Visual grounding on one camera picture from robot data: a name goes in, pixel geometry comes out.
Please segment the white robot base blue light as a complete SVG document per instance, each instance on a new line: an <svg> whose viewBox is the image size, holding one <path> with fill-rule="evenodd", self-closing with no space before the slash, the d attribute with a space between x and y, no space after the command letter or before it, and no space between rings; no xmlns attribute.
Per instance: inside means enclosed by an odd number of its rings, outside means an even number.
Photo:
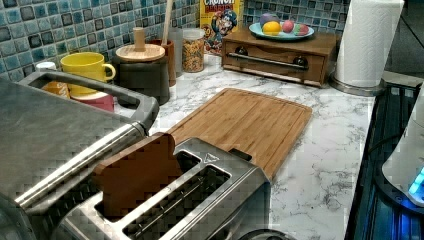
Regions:
<svg viewBox="0 0 424 240"><path fill-rule="evenodd" d="M408 123L396 148L379 168L380 190L394 203L411 212L423 213L424 97L418 89Z"/></svg>

